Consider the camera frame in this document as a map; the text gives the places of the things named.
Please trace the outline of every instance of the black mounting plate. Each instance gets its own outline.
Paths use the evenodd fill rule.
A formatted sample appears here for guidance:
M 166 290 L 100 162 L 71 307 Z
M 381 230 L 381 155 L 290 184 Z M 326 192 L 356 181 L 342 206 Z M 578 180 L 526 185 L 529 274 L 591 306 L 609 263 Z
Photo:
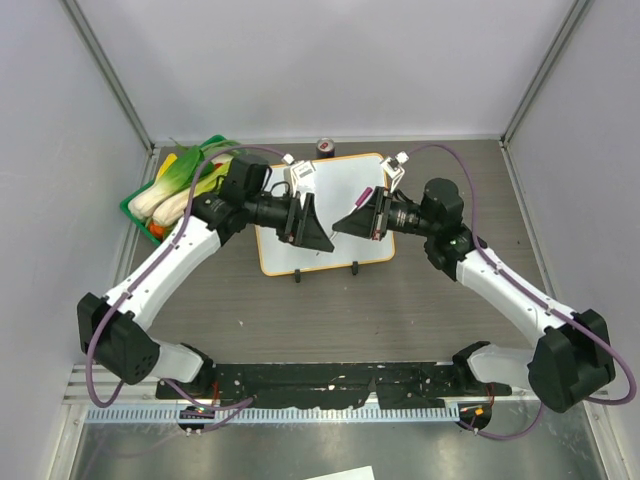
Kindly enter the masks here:
M 469 384 L 456 366 L 435 362 L 218 364 L 215 382 L 222 405 L 252 396 L 252 407 L 273 409 L 358 408 L 372 392 L 382 409 L 442 407 L 443 397 L 487 395 L 485 384 Z M 213 391 L 212 385 L 200 398 L 212 398 Z M 511 388 L 493 384 L 492 393 L 511 395 Z M 179 398 L 160 384 L 156 397 Z

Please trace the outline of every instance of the black joint motor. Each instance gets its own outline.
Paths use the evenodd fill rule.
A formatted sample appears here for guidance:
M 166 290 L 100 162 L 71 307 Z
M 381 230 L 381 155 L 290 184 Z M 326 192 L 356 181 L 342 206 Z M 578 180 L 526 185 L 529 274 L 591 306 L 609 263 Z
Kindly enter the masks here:
M 593 310 L 574 319 L 609 344 L 605 320 Z M 529 383 L 542 403 L 564 413 L 613 381 L 613 358 L 571 325 L 548 328 L 529 364 Z

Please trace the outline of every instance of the table surface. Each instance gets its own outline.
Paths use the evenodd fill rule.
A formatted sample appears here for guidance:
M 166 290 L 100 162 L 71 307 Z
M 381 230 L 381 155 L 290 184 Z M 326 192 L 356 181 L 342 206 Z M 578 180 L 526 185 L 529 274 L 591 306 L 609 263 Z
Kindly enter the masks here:
M 338 155 L 408 150 L 416 142 L 339 143 Z M 478 194 L 478 230 L 502 259 L 541 287 L 541 277 L 497 141 L 447 142 L 469 165 Z M 313 158 L 314 145 L 281 145 L 296 158 Z M 170 149 L 163 149 L 161 158 Z M 419 201 L 430 178 L 469 188 L 447 153 L 428 149 L 406 164 L 402 190 Z M 218 362 L 353 362 L 446 360 L 478 340 L 524 347 L 520 332 L 472 291 L 436 271 L 424 239 L 395 235 L 395 257 L 349 269 L 291 276 L 260 271 L 256 233 L 246 228 L 204 261 L 167 301 L 150 334 L 185 342 Z M 139 238 L 135 268 L 152 251 Z

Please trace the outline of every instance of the cable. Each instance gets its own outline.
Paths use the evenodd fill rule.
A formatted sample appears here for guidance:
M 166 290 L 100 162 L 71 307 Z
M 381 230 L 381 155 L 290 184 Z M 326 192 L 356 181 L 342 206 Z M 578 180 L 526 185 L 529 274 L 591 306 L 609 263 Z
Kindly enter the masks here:
M 636 393 L 638 391 L 638 386 L 636 383 L 635 376 L 633 375 L 633 372 L 631 371 L 631 367 L 629 367 L 629 364 L 624 360 L 624 358 L 622 358 L 622 356 L 618 352 L 616 352 L 611 347 L 611 345 L 609 345 L 607 342 L 602 340 L 593 332 L 589 331 L 584 326 L 580 325 L 577 321 L 575 321 L 573 318 L 569 317 L 568 315 L 565 315 L 564 313 L 556 310 L 555 308 L 549 308 L 549 304 L 547 304 L 547 302 L 539 298 L 534 292 L 532 292 L 527 287 L 525 287 L 520 282 L 518 282 L 518 280 L 513 278 L 509 273 L 505 272 L 502 269 L 496 269 L 497 267 L 496 262 L 493 261 L 493 259 L 485 252 L 484 248 L 480 245 L 480 241 L 478 240 L 478 235 L 476 233 L 477 203 L 476 203 L 475 185 L 473 183 L 473 180 L 471 180 L 469 169 L 467 168 L 466 163 L 462 160 L 460 155 L 458 155 L 458 153 L 451 147 L 448 147 L 447 145 L 444 145 L 441 143 L 424 143 L 407 152 L 407 155 L 411 157 L 411 155 L 413 155 L 414 153 L 417 153 L 429 147 L 440 148 L 450 153 L 462 168 L 465 177 L 467 177 L 467 182 L 471 190 L 471 237 L 473 239 L 473 244 L 475 245 L 476 250 L 478 250 L 478 252 L 482 256 L 482 258 L 487 262 L 487 264 L 489 264 L 491 268 L 497 270 L 511 285 L 513 285 L 516 289 L 518 289 L 518 291 L 520 291 L 523 295 L 525 295 L 531 301 L 536 303 L 541 308 L 545 310 L 549 310 L 549 312 L 552 315 L 554 315 L 556 318 L 559 318 L 563 322 L 569 324 L 571 327 L 578 330 L 580 333 L 585 335 L 587 338 L 592 340 L 596 345 L 602 348 L 605 352 L 611 355 L 611 357 L 614 358 L 616 362 L 618 362 L 618 364 L 620 365 L 620 368 L 622 368 L 622 371 L 627 376 L 627 380 L 629 382 L 629 392 L 624 397 L 618 398 L 615 400 L 588 397 L 587 400 L 592 403 L 597 403 L 600 405 L 624 405 L 631 402 L 635 398 Z
M 233 412 L 231 415 L 229 415 L 224 420 L 219 421 L 218 423 L 214 423 L 213 425 L 209 425 L 207 427 L 202 428 L 200 430 L 200 433 L 212 432 L 214 430 L 219 429 L 220 427 L 223 427 L 224 425 L 229 423 L 231 420 L 233 420 L 235 417 L 240 415 L 240 413 L 242 413 L 244 411 L 244 409 L 247 408 L 252 402 L 253 402 L 253 398 L 247 398 L 246 400 L 243 400 L 242 402 L 240 402 L 240 404 L 244 404 L 244 405 L 238 407 L 238 409 L 235 412 Z M 192 416 L 197 415 L 197 416 L 200 416 L 200 417 L 203 417 L 203 418 L 214 418 L 213 415 L 196 413 L 196 412 L 189 412 L 189 415 L 192 415 Z M 137 458 L 137 457 L 141 457 L 143 455 L 146 455 L 148 453 L 151 453 L 154 450 L 156 450 L 159 447 L 161 447 L 162 445 L 164 445 L 165 443 L 167 443 L 168 441 L 173 440 L 176 437 L 183 436 L 183 434 L 184 434 L 184 431 L 182 429 L 180 429 L 180 430 L 176 431 L 175 433 L 172 433 L 171 435 L 167 435 L 166 437 L 158 440 L 156 443 L 154 443 L 150 447 L 145 448 L 144 450 L 140 450 L 139 452 L 134 452 L 134 453 L 121 453 L 121 452 L 112 451 L 109 447 L 107 447 L 105 445 L 105 443 L 107 441 L 107 435 L 105 435 L 100 440 L 100 442 L 96 446 L 95 450 L 91 454 L 91 457 L 89 458 L 89 461 L 87 462 L 87 466 L 84 469 L 84 473 L 82 474 L 81 480 L 85 480 L 85 479 L 89 478 L 89 475 L 90 475 L 91 471 L 93 470 L 93 464 L 95 463 L 96 459 L 98 458 L 98 454 L 100 453 L 101 450 L 105 450 L 107 452 L 107 455 L 110 455 L 111 457 L 124 459 L 124 460 L 129 460 L 131 458 Z
M 202 172 L 207 167 L 207 165 L 212 160 L 219 157 L 220 155 L 224 155 L 225 153 L 230 153 L 240 148 L 273 153 L 274 155 L 279 155 L 280 157 L 285 156 L 284 153 L 271 147 L 264 147 L 262 145 L 239 145 L 239 146 L 236 145 L 233 147 L 228 147 L 228 148 L 223 148 L 222 150 L 218 150 L 213 155 L 205 158 L 205 160 L 200 165 L 198 165 L 198 168 L 196 169 L 196 172 L 193 176 L 191 186 L 189 187 L 189 197 L 187 200 L 187 206 L 185 207 L 185 210 L 184 210 L 185 213 L 182 219 L 182 224 L 178 228 L 178 231 L 176 232 L 176 235 L 175 235 L 175 239 L 176 239 L 175 243 L 173 241 L 170 242 L 169 245 L 167 245 L 167 247 L 158 255 L 158 257 L 146 268 L 146 270 L 144 270 L 138 278 L 136 278 L 134 281 L 131 282 L 128 290 L 123 292 L 122 295 L 120 295 L 120 297 L 118 297 L 118 299 L 109 308 L 109 310 L 107 310 L 107 313 L 105 313 L 104 317 L 102 317 L 102 320 L 100 320 L 100 322 L 98 323 L 98 326 L 96 327 L 96 330 L 93 336 L 91 337 L 91 341 L 89 342 L 89 347 L 87 348 L 87 358 L 85 361 L 85 367 L 86 367 L 85 380 L 87 383 L 87 391 L 89 393 L 89 398 L 91 398 L 91 401 L 96 406 L 101 408 L 106 408 L 112 405 L 113 402 L 116 401 L 116 398 L 118 398 L 118 395 L 120 394 L 120 390 L 122 390 L 122 386 L 124 385 L 124 382 L 120 381 L 120 383 L 118 383 L 118 386 L 116 387 L 115 391 L 113 392 L 109 400 L 107 400 L 106 402 L 103 402 L 98 397 L 95 384 L 93 382 L 93 358 L 96 353 L 96 347 L 98 345 L 98 341 L 100 340 L 100 337 L 104 332 L 104 329 L 109 324 L 109 320 L 111 320 L 113 315 L 118 311 L 118 308 L 120 308 L 120 306 L 124 303 L 124 301 L 131 296 L 131 294 L 135 291 L 135 289 L 138 288 L 138 286 L 140 286 L 140 284 L 151 274 L 151 272 L 153 272 L 158 267 L 158 265 L 160 265 L 163 262 L 163 260 L 167 258 L 167 256 L 178 246 L 178 243 L 180 242 L 180 239 L 182 238 L 182 235 L 184 234 L 185 230 L 187 229 L 187 225 L 189 224 L 189 218 L 191 217 L 191 206 L 193 205 L 193 197 L 196 190 L 196 184 L 198 183 L 198 180 L 200 179 L 200 176 L 202 175 Z
M 529 432 L 531 432 L 534 428 L 536 428 L 536 426 L 538 426 L 538 424 L 540 423 L 540 420 L 542 420 L 542 414 L 544 413 L 544 410 L 545 410 L 544 405 L 542 404 L 542 402 L 540 402 L 540 410 L 538 410 L 538 414 L 536 415 L 536 418 L 533 419 L 533 422 L 531 423 L 531 425 L 529 425 L 520 433 L 514 433 L 513 435 L 498 435 L 496 433 L 483 432 L 482 430 L 475 430 L 473 428 L 473 421 L 471 422 L 471 424 L 465 423 L 462 420 L 460 420 L 458 423 L 462 425 L 464 428 L 466 428 L 467 430 L 474 432 L 475 434 L 480 435 L 481 437 L 484 437 L 484 438 L 490 438 L 491 440 L 500 440 L 500 441 L 517 440 L 518 438 L 522 438 L 525 435 L 529 434 Z

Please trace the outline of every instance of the can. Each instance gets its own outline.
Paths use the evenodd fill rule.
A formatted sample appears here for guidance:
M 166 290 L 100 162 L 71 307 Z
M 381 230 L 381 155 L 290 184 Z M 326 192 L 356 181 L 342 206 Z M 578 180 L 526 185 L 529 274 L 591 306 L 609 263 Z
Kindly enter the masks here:
M 336 145 L 330 138 L 321 138 L 316 143 L 316 158 L 333 158 L 336 156 Z

